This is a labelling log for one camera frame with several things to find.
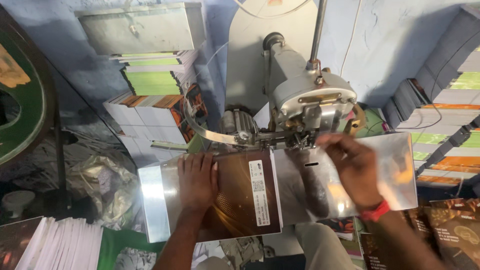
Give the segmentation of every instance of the white bucket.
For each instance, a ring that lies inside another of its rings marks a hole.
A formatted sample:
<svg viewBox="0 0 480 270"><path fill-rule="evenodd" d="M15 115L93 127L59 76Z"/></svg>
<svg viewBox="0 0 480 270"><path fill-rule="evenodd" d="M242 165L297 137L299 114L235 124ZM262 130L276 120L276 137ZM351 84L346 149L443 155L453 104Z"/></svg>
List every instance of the white bucket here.
<svg viewBox="0 0 480 270"><path fill-rule="evenodd" d="M24 209L33 201L35 193L27 190L19 190L6 194L1 200L3 208L7 211L12 211L11 218L18 218L21 216Z"/></svg>

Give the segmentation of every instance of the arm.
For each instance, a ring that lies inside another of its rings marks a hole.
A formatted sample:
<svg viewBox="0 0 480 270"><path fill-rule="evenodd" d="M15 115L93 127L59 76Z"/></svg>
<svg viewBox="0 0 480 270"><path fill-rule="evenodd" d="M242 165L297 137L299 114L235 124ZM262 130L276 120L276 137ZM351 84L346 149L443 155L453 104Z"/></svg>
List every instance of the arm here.
<svg viewBox="0 0 480 270"><path fill-rule="evenodd" d="M205 212L213 204L218 191L218 164L212 166L211 153L191 154L178 161L182 211L175 231L155 263L153 270L189 270L193 249Z"/></svg>
<svg viewBox="0 0 480 270"><path fill-rule="evenodd" d="M322 135L317 138L316 144L323 147L332 159L340 181L357 210L375 210L383 201L377 189L375 152L342 134ZM396 269L446 269L398 213L389 211L377 222L367 222L367 227L379 236L383 256Z"/></svg>

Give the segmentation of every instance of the stack of books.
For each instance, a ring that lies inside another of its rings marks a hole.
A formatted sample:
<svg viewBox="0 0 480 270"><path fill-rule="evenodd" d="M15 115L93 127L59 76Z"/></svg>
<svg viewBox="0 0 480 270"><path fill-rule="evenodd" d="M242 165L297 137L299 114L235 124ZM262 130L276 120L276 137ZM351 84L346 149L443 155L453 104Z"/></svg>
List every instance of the stack of books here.
<svg viewBox="0 0 480 270"><path fill-rule="evenodd" d="M3 269L95 270L103 228L85 219L38 217L0 226Z"/></svg>
<svg viewBox="0 0 480 270"><path fill-rule="evenodd" d="M186 96L188 106L196 108L196 118L206 128L208 111L200 87L191 85ZM122 129L119 138L140 167L208 147L185 121L184 95L134 96L126 92L103 104Z"/></svg>
<svg viewBox="0 0 480 270"><path fill-rule="evenodd" d="M480 172L479 14L464 5L415 79L402 82L383 108L393 128L412 133L418 184L456 185Z"/></svg>
<svg viewBox="0 0 480 270"><path fill-rule="evenodd" d="M121 54L110 57L124 63L123 78L137 96L183 95L196 82L193 62L197 50Z"/></svg>

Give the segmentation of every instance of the wrist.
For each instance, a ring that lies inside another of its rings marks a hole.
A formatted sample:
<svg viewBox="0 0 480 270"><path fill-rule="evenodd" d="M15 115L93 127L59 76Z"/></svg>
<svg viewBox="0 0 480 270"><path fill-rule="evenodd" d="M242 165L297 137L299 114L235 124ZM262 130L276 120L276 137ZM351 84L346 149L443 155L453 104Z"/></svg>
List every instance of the wrist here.
<svg viewBox="0 0 480 270"><path fill-rule="evenodd" d="M177 228L184 226L200 227L205 213L206 209L203 208L183 208L177 221Z"/></svg>
<svg viewBox="0 0 480 270"><path fill-rule="evenodd" d="M359 213L363 211L372 211L377 209L377 207L383 202L384 198L379 193L372 194L366 199L354 201L357 211Z"/></svg>

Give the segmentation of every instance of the metal box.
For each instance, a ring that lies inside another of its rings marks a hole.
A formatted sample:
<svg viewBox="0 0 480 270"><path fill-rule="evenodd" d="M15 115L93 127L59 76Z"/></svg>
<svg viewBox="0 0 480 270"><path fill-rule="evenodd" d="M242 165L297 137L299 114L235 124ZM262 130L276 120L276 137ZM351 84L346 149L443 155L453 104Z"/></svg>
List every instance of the metal box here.
<svg viewBox="0 0 480 270"><path fill-rule="evenodd" d="M198 49L205 41L201 3L76 11L98 55Z"/></svg>

